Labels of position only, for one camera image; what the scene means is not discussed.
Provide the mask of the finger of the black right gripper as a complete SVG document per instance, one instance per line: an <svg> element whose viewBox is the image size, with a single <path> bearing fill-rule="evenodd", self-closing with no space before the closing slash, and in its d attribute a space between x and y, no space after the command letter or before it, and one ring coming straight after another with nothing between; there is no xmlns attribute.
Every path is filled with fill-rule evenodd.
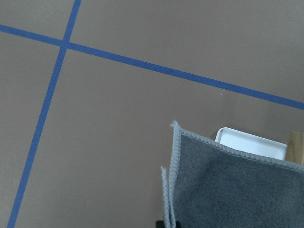
<svg viewBox="0 0 304 228"><path fill-rule="evenodd" d="M156 228L164 228L164 221L163 220L158 220L155 222L155 227Z"/></svg>

